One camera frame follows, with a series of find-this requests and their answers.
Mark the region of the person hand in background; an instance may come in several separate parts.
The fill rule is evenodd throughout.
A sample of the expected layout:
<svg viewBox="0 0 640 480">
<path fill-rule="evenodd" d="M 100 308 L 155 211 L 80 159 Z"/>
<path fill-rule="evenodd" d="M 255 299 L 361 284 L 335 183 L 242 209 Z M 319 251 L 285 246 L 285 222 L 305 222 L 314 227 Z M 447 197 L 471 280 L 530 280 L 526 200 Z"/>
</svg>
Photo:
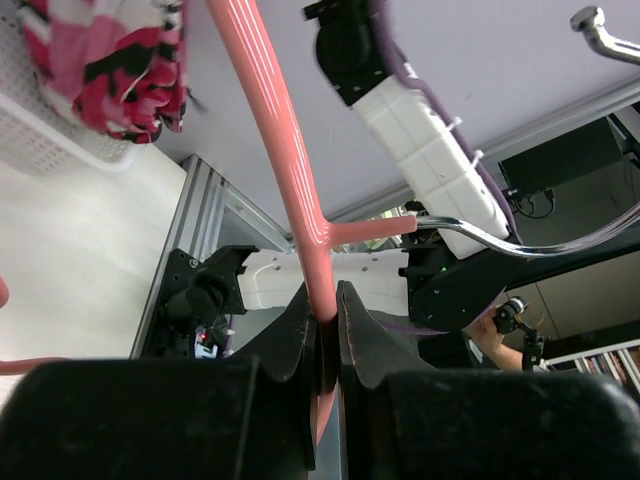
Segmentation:
<svg viewBox="0 0 640 480">
<path fill-rule="evenodd" d="M 471 338 L 476 346 L 497 368 L 508 371 L 521 371 L 521 352 L 503 344 L 504 336 L 500 334 L 494 323 L 496 307 L 490 308 L 471 326 Z"/>
</svg>

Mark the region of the white plastic basket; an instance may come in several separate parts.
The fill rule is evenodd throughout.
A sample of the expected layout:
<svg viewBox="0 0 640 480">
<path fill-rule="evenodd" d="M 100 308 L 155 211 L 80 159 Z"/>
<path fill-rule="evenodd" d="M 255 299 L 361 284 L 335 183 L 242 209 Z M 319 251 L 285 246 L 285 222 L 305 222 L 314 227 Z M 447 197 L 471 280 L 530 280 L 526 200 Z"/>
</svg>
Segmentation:
<svg viewBox="0 0 640 480">
<path fill-rule="evenodd" d="M 111 173 L 130 168 L 143 151 L 141 145 L 71 124 L 45 104 L 17 10 L 16 1 L 1 3 L 1 160 L 42 174 L 81 165 Z"/>
</svg>

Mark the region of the pink camouflage trousers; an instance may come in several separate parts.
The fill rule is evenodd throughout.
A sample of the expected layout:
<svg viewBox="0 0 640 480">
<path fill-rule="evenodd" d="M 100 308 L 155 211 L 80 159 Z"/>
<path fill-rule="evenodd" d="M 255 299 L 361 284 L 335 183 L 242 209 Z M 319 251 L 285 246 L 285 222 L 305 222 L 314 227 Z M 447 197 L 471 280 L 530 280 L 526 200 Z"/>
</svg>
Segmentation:
<svg viewBox="0 0 640 480">
<path fill-rule="evenodd" d="M 22 23 L 45 102 L 73 124 L 135 144 L 183 129 L 186 1 L 23 1 Z"/>
</svg>

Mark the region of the pink plastic hanger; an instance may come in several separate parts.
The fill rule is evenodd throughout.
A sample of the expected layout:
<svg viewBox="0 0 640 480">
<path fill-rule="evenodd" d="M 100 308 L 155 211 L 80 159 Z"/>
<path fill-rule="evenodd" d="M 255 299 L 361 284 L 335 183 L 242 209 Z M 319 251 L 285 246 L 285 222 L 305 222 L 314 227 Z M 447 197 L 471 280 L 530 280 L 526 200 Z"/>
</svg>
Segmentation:
<svg viewBox="0 0 640 480">
<path fill-rule="evenodd" d="M 530 260 L 577 253 L 621 233 L 639 218 L 631 208 L 602 229 L 581 239 L 549 247 L 525 247 L 499 240 L 463 220 L 443 217 L 398 217 L 345 224 L 328 222 L 317 198 L 311 166 L 287 86 L 258 7 L 253 1 L 211 1 L 211 16 L 244 88 L 264 141 L 281 197 L 293 227 L 297 261 L 310 300 L 314 324 L 320 328 L 320 363 L 312 378 L 320 383 L 303 409 L 311 441 L 318 442 L 334 402 L 335 328 L 338 304 L 330 250 L 341 243 L 414 231 L 419 227 L 449 229 L 487 246 L 501 261 Z"/>
</svg>

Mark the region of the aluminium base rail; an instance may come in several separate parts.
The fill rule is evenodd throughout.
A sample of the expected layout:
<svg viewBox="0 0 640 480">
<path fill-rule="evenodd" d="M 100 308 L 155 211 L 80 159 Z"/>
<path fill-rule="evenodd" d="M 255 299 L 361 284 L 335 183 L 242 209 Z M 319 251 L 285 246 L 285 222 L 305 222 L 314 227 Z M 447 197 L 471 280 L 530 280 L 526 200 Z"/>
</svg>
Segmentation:
<svg viewBox="0 0 640 480">
<path fill-rule="evenodd" d="M 293 246 L 290 234 L 198 155 L 179 165 L 186 180 L 137 328 L 132 358 L 143 354 L 173 250 L 201 262 L 226 245 L 255 245 L 286 253 Z"/>
</svg>

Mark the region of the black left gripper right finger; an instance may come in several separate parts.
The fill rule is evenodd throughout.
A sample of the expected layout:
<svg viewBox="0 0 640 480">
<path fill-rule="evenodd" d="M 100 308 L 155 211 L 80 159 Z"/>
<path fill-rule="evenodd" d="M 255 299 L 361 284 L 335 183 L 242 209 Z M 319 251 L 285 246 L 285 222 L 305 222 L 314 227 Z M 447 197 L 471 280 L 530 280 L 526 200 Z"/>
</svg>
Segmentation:
<svg viewBox="0 0 640 480">
<path fill-rule="evenodd" d="M 347 479 L 635 479 L 639 408 L 585 374 L 436 369 L 337 287 Z"/>
</svg>

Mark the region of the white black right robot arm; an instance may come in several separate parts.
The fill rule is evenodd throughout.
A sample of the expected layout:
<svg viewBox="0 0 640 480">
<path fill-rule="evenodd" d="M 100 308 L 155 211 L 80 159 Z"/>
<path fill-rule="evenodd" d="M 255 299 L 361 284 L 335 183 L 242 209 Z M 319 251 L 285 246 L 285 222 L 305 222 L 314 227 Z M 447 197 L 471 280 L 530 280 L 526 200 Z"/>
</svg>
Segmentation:
<svg viewBox="0 0 640 480">
<path fill-rule="evenodd" d="M 383 37 L 380 1 L 318 1 L 316 59 L 425 207 L 406 215 L 333 223 L 320 208 L 306 147 L 279 61 L 253 1 L 191 1 L 218 32 L 262 137 L 296 250 L 248 255 L 224 290 L 222 310 L 287 305 L 299 286 L 321 322 L 337 314 L 339 281 L 368 308 L 406 316 L 425 335 L 461 330 L 488 312 L 517 264 L 519 244 L 505 198 L 426 84 Z"/>
</svg>

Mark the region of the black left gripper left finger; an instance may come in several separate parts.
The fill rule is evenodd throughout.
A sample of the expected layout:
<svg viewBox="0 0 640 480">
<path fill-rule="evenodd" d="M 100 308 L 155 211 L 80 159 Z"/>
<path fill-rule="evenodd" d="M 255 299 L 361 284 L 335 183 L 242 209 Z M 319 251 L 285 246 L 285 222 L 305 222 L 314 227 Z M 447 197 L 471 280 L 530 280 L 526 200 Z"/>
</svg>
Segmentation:
<svg viewBox="0 0 640 480">
<path fill-rule="evenodd" d="M 219 360 L 59 361 L 1 413 L 5 479 L 304 479 L 316 463 L 307 292 Z"/>
</svg>

